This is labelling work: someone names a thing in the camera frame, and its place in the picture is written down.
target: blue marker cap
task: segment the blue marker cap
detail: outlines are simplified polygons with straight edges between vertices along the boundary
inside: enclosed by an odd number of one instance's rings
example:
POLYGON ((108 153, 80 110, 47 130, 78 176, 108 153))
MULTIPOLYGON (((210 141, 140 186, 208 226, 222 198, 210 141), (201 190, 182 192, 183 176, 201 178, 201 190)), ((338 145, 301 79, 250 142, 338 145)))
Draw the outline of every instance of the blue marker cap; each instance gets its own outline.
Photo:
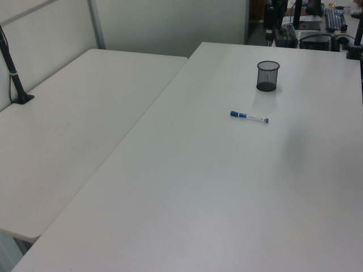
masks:
POLYGON ((231 112, 231 116, 238 117, 238 112, 231 112))

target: cubicle partition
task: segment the cubicle partition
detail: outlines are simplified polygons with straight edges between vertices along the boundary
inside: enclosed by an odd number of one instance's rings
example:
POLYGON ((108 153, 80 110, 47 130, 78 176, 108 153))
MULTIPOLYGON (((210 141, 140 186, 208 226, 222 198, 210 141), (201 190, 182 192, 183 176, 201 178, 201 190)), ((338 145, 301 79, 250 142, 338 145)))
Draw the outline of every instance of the cubicle partition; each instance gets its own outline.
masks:
POLYGON ((249 0, 91 0, 106 49, 190 57, 201 42, 245 44, 249 0))
MULTIPOLYGON (((97 48, 88 2, 0 0, 0 24, 26 92, 97 48)), ((0 111, 10 104, 8 87, 9 72, 0 57, 0 111)))

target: desk surface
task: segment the desk surface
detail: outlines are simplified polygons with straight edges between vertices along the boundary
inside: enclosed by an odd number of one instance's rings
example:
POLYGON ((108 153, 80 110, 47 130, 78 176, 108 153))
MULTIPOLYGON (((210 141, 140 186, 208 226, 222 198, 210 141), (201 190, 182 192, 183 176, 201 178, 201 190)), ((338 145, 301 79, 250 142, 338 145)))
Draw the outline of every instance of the desk surface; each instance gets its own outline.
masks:
POLYGON ((14 272, 363 271, 362 135, 359 62, 202 43, 14 272))
POLYGON ((0 113, 0 231, 35 241, 186 58, 89 50, 0 113))

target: keyboard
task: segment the keyboard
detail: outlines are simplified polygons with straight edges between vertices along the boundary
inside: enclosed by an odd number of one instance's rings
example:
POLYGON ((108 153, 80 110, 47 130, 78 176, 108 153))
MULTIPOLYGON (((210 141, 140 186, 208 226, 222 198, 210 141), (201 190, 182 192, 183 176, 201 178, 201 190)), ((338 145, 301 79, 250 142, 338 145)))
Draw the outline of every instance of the keyboard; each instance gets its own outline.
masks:
POLYGON ((325 9, 326 30, 334 32, 340 30, 342 25, 346 25, 343 12, 333 8, 325 9))

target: pen cup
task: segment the pen cup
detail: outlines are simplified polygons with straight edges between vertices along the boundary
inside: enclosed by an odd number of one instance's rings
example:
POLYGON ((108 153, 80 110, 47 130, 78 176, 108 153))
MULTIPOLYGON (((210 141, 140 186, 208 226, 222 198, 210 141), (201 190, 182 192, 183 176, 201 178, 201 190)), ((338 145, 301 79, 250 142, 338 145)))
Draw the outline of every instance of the pen cup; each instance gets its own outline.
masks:
POLYGON ((276 89, 277 72, 280 64, 275 61, 262 61, 257 64, 259 73, 256 88, 263 92, 271 92, 276 89))

